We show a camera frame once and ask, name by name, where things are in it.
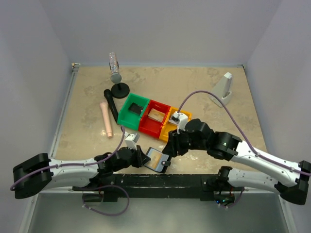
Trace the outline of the gold VIP card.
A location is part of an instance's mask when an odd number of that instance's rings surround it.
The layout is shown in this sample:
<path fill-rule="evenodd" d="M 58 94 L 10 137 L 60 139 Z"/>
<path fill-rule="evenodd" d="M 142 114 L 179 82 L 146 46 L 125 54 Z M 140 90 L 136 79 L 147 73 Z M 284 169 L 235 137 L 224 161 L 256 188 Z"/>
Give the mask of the gold VIP card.
<path fill-rule="evenodd" d="M 151 161 L 148 163 L 148 166 L 152 169 L 156 169 L 162 157 L 162 153 L 153 152 L 150 155 Z"/>

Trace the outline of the black leather card holder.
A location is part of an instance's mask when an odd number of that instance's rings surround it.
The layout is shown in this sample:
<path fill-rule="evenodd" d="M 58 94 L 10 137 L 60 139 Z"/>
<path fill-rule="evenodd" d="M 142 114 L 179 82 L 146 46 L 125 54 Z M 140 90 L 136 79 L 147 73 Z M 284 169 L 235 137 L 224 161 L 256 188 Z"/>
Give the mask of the black leather card holder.
<path fill-rule="evenodd" d="M 163 154 L 161 151 L 149 147 L 146 156 L 150 158 L 144 166 L 154 172 L 165 174 L 171 165 L 171 156 Z"/>

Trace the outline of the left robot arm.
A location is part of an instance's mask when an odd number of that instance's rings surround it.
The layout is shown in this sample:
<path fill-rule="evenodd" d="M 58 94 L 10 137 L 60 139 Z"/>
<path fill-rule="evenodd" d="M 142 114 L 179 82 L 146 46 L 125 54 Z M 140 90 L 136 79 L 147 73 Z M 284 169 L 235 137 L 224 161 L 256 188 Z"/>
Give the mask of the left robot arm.
<path fill-rule="evenodd" d="M 10 189 L 16 199 L 26 199 L 52 188 L 95 187 L 116 171 L 130 166 L 140 168 L 150 160 L 140 146 L 122 147 L 82 161 L 61 161 L 40 153 L 13 168 Z"/>

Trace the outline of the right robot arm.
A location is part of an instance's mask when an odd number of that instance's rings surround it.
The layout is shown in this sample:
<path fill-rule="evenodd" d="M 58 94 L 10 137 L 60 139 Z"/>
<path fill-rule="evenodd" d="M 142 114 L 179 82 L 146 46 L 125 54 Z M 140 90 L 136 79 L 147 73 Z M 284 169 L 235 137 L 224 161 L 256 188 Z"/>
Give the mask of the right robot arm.
<path fill-rule="evenodd" d="M 215 159 L 232 161 L 254 168 L 243 171 L 224 168 L 219 178 L 232 187 L 253 187 L 279 194 L 284 200 L 304 205 L 308 196 L 311 164 L 283 160 L 227 132 L 215 132 L 199 119 L 189 121 L 183 130 L 169 132 L 163 153 L 182 156 L 189 150 L 204 150 Z"/>

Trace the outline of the silver cards in yellow bin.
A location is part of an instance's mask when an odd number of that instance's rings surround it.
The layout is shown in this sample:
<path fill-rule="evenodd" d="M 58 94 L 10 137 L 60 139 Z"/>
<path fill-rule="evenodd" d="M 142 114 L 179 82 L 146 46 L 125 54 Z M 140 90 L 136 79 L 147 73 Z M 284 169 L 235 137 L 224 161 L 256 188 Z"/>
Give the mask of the silver cards in yellow bin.
<path fill-rule="evenodd" d="M 173 125 L 178 125 L 179 119 L 175 118 L 174 116 L 171 116 L 168 122 L 173 124 Z"/>

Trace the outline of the gold cards in red bin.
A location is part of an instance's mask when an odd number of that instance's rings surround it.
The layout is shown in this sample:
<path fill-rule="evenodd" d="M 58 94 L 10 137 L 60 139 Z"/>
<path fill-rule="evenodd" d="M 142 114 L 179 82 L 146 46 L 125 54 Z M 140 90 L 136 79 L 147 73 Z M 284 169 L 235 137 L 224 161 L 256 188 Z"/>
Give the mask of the gold cards in red bin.
<path fill-rule="evenodd" d="M 148 113 L 148 118 L 155 120 L 157 122 L 162 122 L 163 119 L 165 118 L 165 113 L 152 108 L 150 112 Z"/>

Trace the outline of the yellow plastic bin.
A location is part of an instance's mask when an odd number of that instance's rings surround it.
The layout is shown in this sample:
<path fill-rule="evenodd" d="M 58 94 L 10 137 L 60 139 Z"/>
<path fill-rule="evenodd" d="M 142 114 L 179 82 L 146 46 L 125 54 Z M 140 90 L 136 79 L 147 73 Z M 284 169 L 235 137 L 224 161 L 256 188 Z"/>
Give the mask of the yellow plastic bin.
<path fill-rule="evenodd" d="M 168 141 L 168 133 L 170 131 L 174 131 L 177 129 L 177 125 L 174 123 L 170 122 L 171 116 L 173 115 L 174 112 L 176 112 L 178 110 L 178 108 L 171 106 L 170 110 L 165 118 L 165 121 L 163 123 L 162 129 L 161 129 L 161 133 L 159 136 L 159 139 L 162 141 L 167 142 Z"/>

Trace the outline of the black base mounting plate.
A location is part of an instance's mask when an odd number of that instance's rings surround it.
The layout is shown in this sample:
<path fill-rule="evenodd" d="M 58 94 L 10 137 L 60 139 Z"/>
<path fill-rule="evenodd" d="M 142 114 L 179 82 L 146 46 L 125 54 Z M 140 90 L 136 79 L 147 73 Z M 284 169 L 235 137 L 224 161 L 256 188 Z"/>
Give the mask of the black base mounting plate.
<path fill-rule="evenodd" d="M 126 194 L 111 187 L 123 188 L 131 198 L 150 199 L 199 199 L 214 201 L 215 192 L 242 191 L 222 182 L 215 174 L 112 174 L 102 179 L 91 179 L 85 187 L 74 186 L 73 191 L 91 191 L 95 188 L 104 192 L 105 201 L 117 201 Z"/>

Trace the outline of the red plastic bin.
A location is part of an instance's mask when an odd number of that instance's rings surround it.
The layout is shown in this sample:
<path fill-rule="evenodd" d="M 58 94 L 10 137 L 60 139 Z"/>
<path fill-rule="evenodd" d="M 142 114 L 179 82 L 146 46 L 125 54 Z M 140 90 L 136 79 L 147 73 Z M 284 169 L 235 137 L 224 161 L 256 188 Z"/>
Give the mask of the red plastic bin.
<path fill-rule="evenodd" d="M 159 138 L 170 106 L 155 100 L 149 100 L 139 122 L 138 131 Z"/>

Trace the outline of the green plastic bin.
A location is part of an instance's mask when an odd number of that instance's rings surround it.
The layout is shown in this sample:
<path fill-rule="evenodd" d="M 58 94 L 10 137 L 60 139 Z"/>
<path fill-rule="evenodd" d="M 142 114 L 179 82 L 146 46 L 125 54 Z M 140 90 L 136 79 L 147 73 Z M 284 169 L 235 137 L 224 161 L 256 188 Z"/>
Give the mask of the green plastic bin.
<path fill-rule="evenodd" d="M 150 99 L 129 94 L 123 107 L 121 108 L 117 123 L 132 130 L 138 130 L 140 119 L 148 106 Z"/>

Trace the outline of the pink cylinder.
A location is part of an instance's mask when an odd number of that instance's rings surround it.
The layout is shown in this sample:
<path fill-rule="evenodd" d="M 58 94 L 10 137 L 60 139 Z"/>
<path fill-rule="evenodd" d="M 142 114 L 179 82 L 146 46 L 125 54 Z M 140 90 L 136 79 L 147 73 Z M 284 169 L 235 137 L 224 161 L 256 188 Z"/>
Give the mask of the pink cylinder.
<path fill-rule="evenodd" d="M 112 138 L 113 137 L 113 131 L 112 131 L 110 118 L 109 118 L 108 103 L 107 102 L 100 103 L 100 108 L 101 108 L 102 115 L 103 115 L 106 135 L 108 138 Z"/>

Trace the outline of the glitter tube on black stand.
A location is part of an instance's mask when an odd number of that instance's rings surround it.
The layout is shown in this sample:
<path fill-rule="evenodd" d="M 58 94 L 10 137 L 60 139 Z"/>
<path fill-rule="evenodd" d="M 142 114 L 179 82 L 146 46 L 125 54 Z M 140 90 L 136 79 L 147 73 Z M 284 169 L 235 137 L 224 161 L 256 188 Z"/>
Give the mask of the glitter tube on black stand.
<path fill-rule="evenodd" d="M 114 52 L 109 53 L 109 67 L 111 71 L 110 80 L 114 84 L 111 87 L 113 97 L 117 99 L 127 97 L 130 93 L 130 88 L 127 84 L 122 82 L 119 63 Z"/>

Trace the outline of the white wedge stand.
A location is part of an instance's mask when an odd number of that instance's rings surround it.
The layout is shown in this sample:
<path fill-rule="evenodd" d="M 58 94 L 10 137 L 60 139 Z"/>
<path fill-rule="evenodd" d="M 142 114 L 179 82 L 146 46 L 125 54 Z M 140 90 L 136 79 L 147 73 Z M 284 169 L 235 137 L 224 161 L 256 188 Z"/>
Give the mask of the white wedge stand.
<path fill-rule="evenodd" d="M 213 87 L 212 94 L 218 97 L 224 105 L 227 105 L 232 98 L 233 75 L 227 72 Z"/>

